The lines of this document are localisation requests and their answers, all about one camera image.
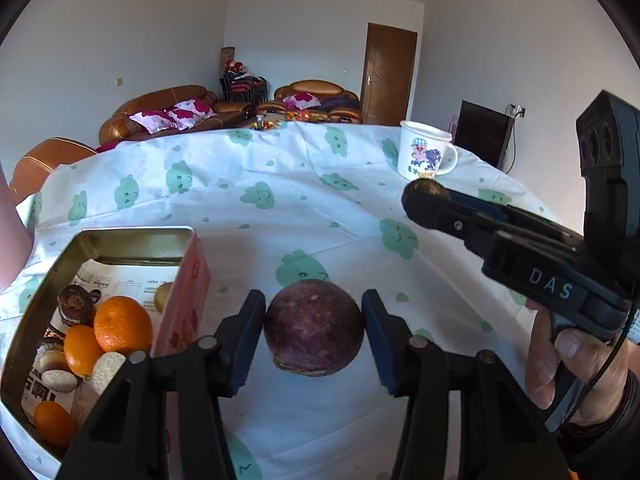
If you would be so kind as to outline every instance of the snack on table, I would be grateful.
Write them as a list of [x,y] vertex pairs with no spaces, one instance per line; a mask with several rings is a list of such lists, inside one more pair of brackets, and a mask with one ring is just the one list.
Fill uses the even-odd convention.
[[65,370],[70,372],[68,363],[66,362],[66,356],[64,351],[49,350],[38,361],[38,370],[40,373],[49,372],[51,370]]
[[71,327],[65,337],[65,357],[71,371],[87,380],[91,377],[95,362],[104,354],[90,326]]
[[80,285],[66,286],[58,293],[58,313],[67,326],[90,326],[94,320],[94,299]]
[[104,393],[126,360],[127,358],[122,354],[107,352],[95,362],[94,371],[91,374],[91,384],[98,395]]
[[76,436],[76,424],[71,415],[52,400],[43,400],[33,412],[36,431],[53,446],[66,449]]
[[74,393],[74,402],[71,405],[71,417],[76,424],[76,428],[82,428],[99,398],[91,381],[80,381],[80,385]]
[[148,351],[153,341],[149,314],[127,296],[113,296],[101,304],[95,314],[94,330],[105,352],[119,352],[125,357],[135,350]]
[[38,341],[38,349],[36,350],[36,360],[39,361],[46,352],[57,350],[64,351],[63,341],[57,337],[43,337]]
[[78,378],[66,370],[49,370],[42,374],[42,384],[54,392],[68,394],[78,387]]
[[327,376],[356,357],[364,337],[364,317],[339,286],[303,280],[273,298],[264,317],[264,336],[281,370]]

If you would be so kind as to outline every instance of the pink object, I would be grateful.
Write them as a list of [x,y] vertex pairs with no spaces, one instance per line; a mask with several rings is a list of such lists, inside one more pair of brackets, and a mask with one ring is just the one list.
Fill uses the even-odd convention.
[[[167,298],[158,334],[151,347],[152,357],[181,352],[198,338],[210,282],[211,272],[202,242],[194,231]],[[180,478],[178,399],[175,392],[166,395],[166,439],[171,443],[167,453],[169,478]]]
[[306,110],[307,108],[313,108],[322,104],[315,95],[307,92],[287,96],[282,102],[284,102],[289,110]]
[[210,281],[202,243],[194,231],[167,298],[152,356],[181,352],[197,338]]
[[129,117],[146,128],[150,134],[163,130],[178,130],[176,123],[164,110],[144,110]]
[[188,99],[187,101],[181,101],[172,109],[173,111],[175,111],[176,109],[186,110],[188,112],[199,115],[203,119],[209,119],[210,117],[216,116],[216,113],[202,99]]
[[202,116],[190,110],[181,110],[180,108],[172,108],[169,110],[169,117],[178,124],[179,130],[193,128],[196,124],[200,124],[203,121]]
[[96,148],[95,151],[98,153],[108,152],[109,150],[112,150],[113,148],[115,148],[121,142],[122,142],[121,140],[112,140],[111,142],[107,142],[102,146],[100,146],[99,148]]
[[9,196],[9,188],[0,166],[0,292],[11,285],[33,249],[33,240],[20,220]]

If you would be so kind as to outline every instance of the wrist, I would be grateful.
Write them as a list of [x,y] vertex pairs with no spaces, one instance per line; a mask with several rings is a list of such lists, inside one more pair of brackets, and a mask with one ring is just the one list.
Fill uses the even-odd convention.
[[618,389],[617,395],[601,400],[596,408],[589,404],[582,405],[570,423],[583,428],[606,425],[619,412],[624,398],[625,386],[623,385]]

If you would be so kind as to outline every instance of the wall socket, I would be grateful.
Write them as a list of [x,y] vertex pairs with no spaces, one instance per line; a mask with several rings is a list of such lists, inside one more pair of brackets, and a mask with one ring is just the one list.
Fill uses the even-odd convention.
[[511,117],[516,118],[518,116],[524,117],[524,112],[527,111],[526,108],[523,108],[520,105],[510,105],[511,107]]

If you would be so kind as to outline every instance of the purple fruit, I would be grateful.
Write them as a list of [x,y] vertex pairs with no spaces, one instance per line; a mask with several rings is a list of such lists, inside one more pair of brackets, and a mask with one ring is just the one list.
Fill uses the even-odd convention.
[[339,286],[303,280],[273,298],[264,318],[264,336],[281,370],[327,376],[356,357],[364,336],[364,318]]

